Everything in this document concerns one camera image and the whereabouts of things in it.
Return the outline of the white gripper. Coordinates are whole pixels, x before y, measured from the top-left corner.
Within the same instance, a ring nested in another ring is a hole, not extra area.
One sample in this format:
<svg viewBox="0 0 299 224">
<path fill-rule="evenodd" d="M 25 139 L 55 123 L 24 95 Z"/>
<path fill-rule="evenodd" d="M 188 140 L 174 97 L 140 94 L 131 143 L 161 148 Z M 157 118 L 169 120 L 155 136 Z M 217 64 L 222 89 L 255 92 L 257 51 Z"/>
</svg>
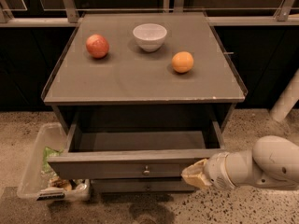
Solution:
<svg viewBox="0 0 299 224">
<path fill-rule="evenodd" d="M 206 189 L 212 185 L 221 190 L 230 189 L 231 181 L 225 168 L 227 152 L 214 154 L 208 160 L 202 159 L 185 168 L 181 176 L 183 180 L 196 188 Z"/>
</svg>

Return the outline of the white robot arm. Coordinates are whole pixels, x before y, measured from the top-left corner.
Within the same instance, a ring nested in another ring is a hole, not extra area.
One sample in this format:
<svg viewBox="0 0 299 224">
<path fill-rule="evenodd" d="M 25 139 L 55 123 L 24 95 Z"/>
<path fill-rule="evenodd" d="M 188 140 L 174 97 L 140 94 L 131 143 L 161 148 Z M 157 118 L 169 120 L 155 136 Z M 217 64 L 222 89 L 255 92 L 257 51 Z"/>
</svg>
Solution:
<svg viewBox="0 0 299 224">
<path fill-rule="evenodd" d="M 297 190 L 299 188 L 299 146 L 288 139 L 267 135 L 252 149 L 220 152 L 185 168 L 184 181 L 204 189 L 235 189 L 252 186 L 259 189 Z"/>
</svg>

